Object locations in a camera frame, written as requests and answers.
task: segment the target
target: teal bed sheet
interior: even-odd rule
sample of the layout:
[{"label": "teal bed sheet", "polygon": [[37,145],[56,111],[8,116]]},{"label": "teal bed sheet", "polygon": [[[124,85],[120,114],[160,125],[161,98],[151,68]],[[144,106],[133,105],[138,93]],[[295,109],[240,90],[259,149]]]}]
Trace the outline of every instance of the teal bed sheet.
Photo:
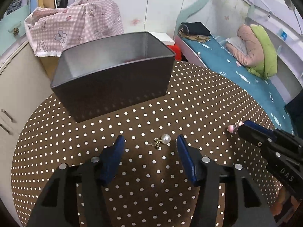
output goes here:
[{"label": "teal bed sheet", "polygon": [[276,87],[270,80],[252,75],[244,66],[237,64],[237,60],[224,47],[225,38],[213,36],[206,43],[184,38],[182,40],[194,50],[210,70],[246,90],[265,110],[276,128],[294,133],[290,117],[284,109],[285,102]]}]

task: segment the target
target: polka dot tablecloth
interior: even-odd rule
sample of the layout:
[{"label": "polka dot tablecloth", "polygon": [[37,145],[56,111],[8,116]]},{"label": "polka dot tablecloth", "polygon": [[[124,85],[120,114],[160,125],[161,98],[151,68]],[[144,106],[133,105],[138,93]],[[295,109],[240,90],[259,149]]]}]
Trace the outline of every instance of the polka dot tablecloth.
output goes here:
[{"label": "polka dot tablecloth", "polygon": [[[103,188],[113,226],[189,226],[199,188],[186,178],[175,140],[183,134],[190,146],[218,164],[240,163],[271,205],[278,182],[266,170],[260,150],[229,134],[226,128],[251,119],[273,124],[265,111],[230,80],[186,62],[175,62],[167,95],[76,123],[56,96],[49,96],[31,115],[19,137],[12,164],[12,192],[24,226],[35,201],[61,163],[84,163],[111,146],[119,134],[125,152],[116,178]],[[161,150],[146,145],[163,134],[172,137]],[[81,184],[78,214],[86,226]],[[216,226],[222,226],[225,187],[220,186]]]}]

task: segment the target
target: pearl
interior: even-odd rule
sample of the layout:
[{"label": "pearl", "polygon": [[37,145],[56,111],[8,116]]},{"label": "pearl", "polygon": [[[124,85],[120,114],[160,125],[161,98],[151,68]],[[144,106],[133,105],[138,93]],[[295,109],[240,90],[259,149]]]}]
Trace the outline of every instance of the pearl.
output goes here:
[{"label": "pearl", "polygon": [[170,138],[170,135],[168,134],[164,134],[161,136],[161,142],[163,144],[168,144],[170,142],[171,138]]}]

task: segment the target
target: beige cabinet door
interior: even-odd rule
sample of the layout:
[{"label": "beige cabinet door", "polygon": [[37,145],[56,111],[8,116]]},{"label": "beige cabinet door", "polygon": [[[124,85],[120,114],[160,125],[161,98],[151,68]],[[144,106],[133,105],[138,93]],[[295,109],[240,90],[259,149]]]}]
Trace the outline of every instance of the beige cabinet door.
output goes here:
[{"label": "beige cabinet door", "polygon": [[[3,127],[10,130],[10,128],[4,124]],[[12,160],[18,138],[19,134],[8,134],[2,127],[0,127],[0,198],[14,220],[18,224],[21,224],[13,202],[11,188]]]},{"label": "beige cabinet door", "polygon": [[51,93],[50,80],[27,44],[0,74],[0,120],[20,134],[32,112]]}]

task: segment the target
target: cabinet handle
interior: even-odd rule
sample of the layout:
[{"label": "cabinet handle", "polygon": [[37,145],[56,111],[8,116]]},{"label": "cabinet handle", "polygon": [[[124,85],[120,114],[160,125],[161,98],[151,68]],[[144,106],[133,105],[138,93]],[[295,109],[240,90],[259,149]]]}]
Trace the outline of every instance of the cabinet handle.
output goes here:
[{"label": "cabinet handle", "polygon": [[5,111],[4,109],[1,109],[1,112],[3,112],[7,117],[9,117],[11,122],[14,122],[13,118],[7,113],[7,111]]},{"label": "cabinet handle", "polygon": [[11,134],[11,132],[10,132],[8,129],[6,129],[2,124],[0,124],[0,127],[1,127],[2,129],[4,129],[8,134]]}]

